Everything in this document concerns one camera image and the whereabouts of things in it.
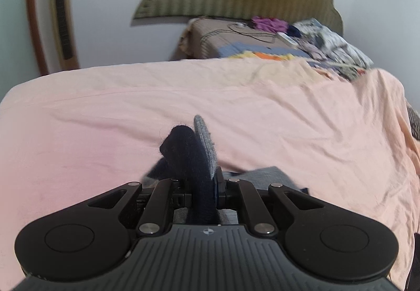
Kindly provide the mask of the navy and grey knit sweater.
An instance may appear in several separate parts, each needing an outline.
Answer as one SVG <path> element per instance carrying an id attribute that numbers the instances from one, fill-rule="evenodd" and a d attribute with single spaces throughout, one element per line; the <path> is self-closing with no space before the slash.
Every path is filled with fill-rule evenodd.
<path id="1" fill-rule="evenodd" d="M 178 125 L 169 133 L 160 148 L 161 159 L 146 176 L 157 185 L 162 179 L 179 182 L 173 193 L 174 216 L 177 224 L 202 228 L 243 225 L 237 213 L 230 209 L 216 208 L 214 175 L 217 156 L 209 130 L 199 115 L 194 126 Z M 259 192 L 266 208 L 276 223 L 276 233 L 293 224 L 303 225 L 309 212 L 321 205 L 307 191 L 299 189 L 278 167 L 254 169 L 242 174 L 224 174 L 224 179 L 237 177 L 251 182 Z"/>

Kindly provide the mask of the pile of light clothes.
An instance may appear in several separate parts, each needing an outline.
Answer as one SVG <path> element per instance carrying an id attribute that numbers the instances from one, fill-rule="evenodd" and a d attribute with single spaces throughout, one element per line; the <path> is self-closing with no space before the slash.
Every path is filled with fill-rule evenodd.
<path id="1" fill-rule="evenodd" d="M 305 19 L 288 26 L 288 35 L 298 43 L 321 68 L 331 68 L 344 79 L 352 81 L 374 65 L 371 58 L 348 43 L 317 19 Z"/>

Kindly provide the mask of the pink bed blanket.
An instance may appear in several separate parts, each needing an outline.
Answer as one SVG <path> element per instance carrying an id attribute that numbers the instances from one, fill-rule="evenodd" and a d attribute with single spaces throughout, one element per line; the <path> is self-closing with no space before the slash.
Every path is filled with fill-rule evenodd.
<path id="1" fill-rule="evenodd" d="M 196 115 L 223 169 L 278 167 L 313 196 L 392 229 L 389 277 L 405 286 L 419 143 L 403 85 L 382 69 L 348 82 L 301 58 L 249 58 L 95 67 L 13 87 L 1 101 L 1 289 L 23 279 L 14 241 L 26 224 L 140 180 L 171 129 Z"/>

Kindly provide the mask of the black patterned fabric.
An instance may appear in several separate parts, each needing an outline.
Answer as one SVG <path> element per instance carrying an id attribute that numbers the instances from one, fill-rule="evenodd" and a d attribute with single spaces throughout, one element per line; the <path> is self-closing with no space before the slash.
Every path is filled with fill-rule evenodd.
<path id="1" fill-rule="evenodd" d="M 406 102 L 407 104 L 407 112 L 409 115 L 409 123 L 411 127 L 411 134 L 414 139 L 420 140 L 420 117 L 419 113 L 411 107 L 411 105 Z"/>

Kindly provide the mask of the white remote control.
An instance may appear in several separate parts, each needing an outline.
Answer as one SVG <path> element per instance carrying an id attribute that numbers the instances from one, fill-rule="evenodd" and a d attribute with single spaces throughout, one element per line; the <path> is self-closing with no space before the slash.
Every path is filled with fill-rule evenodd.
<path id="1" fill-rule="evenodd" d="M 298 47 L 298 43 L 293 38 L 288 36 L 287 34 L 285 34 L 283 32 L 278 32 L 277 36 L 281 41 L 283 41 L 284 43 L 287 43 L 288 46 L 293 47 L 293 48 Z"/>

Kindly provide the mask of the brown patterned pillow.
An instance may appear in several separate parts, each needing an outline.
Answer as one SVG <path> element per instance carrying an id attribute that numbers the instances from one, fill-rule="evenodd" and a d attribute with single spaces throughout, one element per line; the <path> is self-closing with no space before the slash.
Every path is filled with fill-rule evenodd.
<path id="1" fill-rule="evenodd" d="M 244 51 L 296 54 L 277 34 L 252 29 L 240 21 L 196 18 L 179 39 L 179 49 L 189 58 L 224 58 Z"/>

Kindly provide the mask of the purple garment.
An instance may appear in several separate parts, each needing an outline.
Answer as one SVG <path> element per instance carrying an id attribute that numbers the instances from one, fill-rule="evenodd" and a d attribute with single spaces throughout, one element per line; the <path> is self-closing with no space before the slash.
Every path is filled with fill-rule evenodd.
<path id="1" fill-rule="evenodd" d="M 260 31 L 266 31 L 274 34 L 278 32 L 286 33 L 288 31 L 288 22 L 277 18 L 253 17 L 251 21 L 253 22 L 254 28 Z"/>

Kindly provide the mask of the gold tower fan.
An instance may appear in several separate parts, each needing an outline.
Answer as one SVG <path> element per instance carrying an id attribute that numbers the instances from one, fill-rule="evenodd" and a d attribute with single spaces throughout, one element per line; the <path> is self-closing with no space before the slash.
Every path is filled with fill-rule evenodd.
<path id="1" fill-rule="evenodd" d="M 50 9 L 60 67 L 62 70 L 79 69 L 70 0 L 50 0 Z"/>

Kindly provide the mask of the brown wooden door frame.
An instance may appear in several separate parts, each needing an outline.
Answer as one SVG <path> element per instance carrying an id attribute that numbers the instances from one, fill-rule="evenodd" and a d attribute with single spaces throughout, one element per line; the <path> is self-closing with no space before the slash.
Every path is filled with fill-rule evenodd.
<path id="1" fill-rule="evenodd" d="M 41 36 L 38 28 L 38 20 L 36 16 L 36 0 L 26 0 L 26 13 L 28 19 L 28 28 L 33 46 L 33 51 L 38 66 L 38 71 L 41 76 L 48 75 L 49 70 L 46 62 L 46 57 L 43 51 Z"/>

